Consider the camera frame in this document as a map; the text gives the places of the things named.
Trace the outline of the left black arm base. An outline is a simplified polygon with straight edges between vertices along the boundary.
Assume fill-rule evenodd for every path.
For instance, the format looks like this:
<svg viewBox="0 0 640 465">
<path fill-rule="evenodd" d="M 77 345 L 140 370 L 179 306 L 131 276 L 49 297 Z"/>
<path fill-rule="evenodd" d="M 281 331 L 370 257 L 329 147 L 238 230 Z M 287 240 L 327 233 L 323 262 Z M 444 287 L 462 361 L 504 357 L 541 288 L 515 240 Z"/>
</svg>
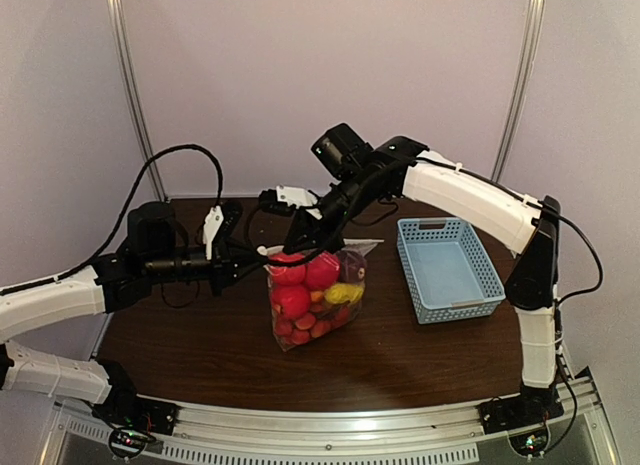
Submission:
<svg viewBox="0 0 640 465">
<path fill-rule="evenodd" d="M 107 447 L 112 455 L 125 462 L 144 452 L 161 452 L 162 438 L 173 434 L 180 409 L 175 403 L 139 396 L 86 405 L 93 417 L 109 427 Z"/>
</svg>

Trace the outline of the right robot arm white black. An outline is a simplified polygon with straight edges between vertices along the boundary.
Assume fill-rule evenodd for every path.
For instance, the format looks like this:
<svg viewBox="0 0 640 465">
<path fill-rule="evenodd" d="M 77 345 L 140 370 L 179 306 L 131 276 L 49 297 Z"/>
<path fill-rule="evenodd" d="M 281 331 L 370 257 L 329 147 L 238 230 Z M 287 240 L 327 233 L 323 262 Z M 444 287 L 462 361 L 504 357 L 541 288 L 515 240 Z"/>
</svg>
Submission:
<svg viewBox="0 0 640 465">
<path fill-rule="evenodd" d="M 406 136 L 374 148 L 345 123 L 326 131 L 311 151 L 336 182 L 321 197 L 277 187 L 277 201 L 293 213 L 285 252 L 341 248 L 346 224 L 382 198 L 424 203 L 468 222 L 518 257 L 505 292 L 520 328 L 521 393 L 550 400 L 557 371 L 558 202 L 516 193 Z"/>
</svg>

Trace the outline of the red fake apple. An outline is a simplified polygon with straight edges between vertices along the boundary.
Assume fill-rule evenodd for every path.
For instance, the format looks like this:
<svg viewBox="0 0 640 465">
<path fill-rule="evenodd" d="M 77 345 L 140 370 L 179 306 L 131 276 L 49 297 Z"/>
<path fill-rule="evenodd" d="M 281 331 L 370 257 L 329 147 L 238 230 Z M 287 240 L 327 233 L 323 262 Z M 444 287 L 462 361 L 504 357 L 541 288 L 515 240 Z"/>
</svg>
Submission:
<svg viewBox="0 0 640 465">
<path fill-rule="evenodd" d="M 271 291 L 271 304 L 279 315 L 296 320 L 309 311 L 310 292 L 303 285 L 277 286 Z"/>
<path fill-rule="evenodd" d="M 338 257 L 323 252 L 307 264 L 305 283 L 311 291 L 325 290 L 338 280 L 340 269 Z"/>
</svg>

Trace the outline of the light blue plastic basket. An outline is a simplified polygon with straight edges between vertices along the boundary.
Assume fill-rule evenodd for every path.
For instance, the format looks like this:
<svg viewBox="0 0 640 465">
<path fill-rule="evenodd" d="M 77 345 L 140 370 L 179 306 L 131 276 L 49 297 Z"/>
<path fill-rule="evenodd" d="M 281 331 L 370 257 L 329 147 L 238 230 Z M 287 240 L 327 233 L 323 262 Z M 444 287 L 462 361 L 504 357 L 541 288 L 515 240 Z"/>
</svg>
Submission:
<svg viewBox="0 0 640 465">
<path fill-rule="evenodd" d="M 483 243 L 459 218 L 400 219 L 397 250 L 421 325 L 489 316 L 506 298 Z"/>
</svg>

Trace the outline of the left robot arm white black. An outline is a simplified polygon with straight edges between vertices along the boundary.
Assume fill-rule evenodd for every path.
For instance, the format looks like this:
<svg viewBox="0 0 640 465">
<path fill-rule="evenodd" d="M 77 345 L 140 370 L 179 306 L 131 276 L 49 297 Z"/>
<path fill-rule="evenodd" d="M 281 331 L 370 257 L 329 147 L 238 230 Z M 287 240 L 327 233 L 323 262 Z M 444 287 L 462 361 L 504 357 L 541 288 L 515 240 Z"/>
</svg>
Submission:
<svg viewBox="0 0 640 465">
<path fill-rule="evenodd" d="M 90 404 L 134 401 L 137 391 L 116 362 L 78 361 L 24 347 L 18 335 L 84 316 L 136 305 L 167 283 L 209 283 L 215 294 L 237 283 L 254 253 L 232 232 L 242 205 L 210 209 L 196 246 L 167 203 L 146 203 L 127 215 L 127 236 L 116 252 L 89 260 L 77 272 L 8 287 L 1 292 L 1 388 L 62 396 Z"/>
</svg>

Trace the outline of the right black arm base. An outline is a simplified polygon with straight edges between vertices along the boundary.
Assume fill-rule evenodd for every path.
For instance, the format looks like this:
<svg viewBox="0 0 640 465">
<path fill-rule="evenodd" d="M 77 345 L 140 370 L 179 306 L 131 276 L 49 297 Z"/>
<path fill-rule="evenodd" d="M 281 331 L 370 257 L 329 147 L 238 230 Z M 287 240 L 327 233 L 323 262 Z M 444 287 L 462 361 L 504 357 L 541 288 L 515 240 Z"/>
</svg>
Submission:
<svg viewBox="0 0 640 465">
<path fill-rule="evenodd" d="M 511 450 L 527 459 L 543 457 L 551 446 L 549 421 L 564 414 L 557 396 L 544 402 L 524 394 L 494 397 L 477 409 L 484 434 L 506 432 Z"/>
</svg>

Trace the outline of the clear polka dot zip bag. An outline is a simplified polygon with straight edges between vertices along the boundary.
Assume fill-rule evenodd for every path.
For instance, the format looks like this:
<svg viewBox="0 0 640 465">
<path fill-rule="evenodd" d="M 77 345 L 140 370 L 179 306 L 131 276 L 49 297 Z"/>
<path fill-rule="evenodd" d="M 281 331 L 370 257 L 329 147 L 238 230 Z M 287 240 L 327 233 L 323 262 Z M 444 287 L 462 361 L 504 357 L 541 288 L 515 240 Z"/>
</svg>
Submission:
<svg viewBox="0 0 640 465">
<path fill-rule="evenodd" d="M 267 265 L 273 336 L 287 352 L 353 321 L 366 290 L 366 256 L 380 239 L 348 239 L 336 253 L 324 252 L 295 267 Z"/>
</svg>

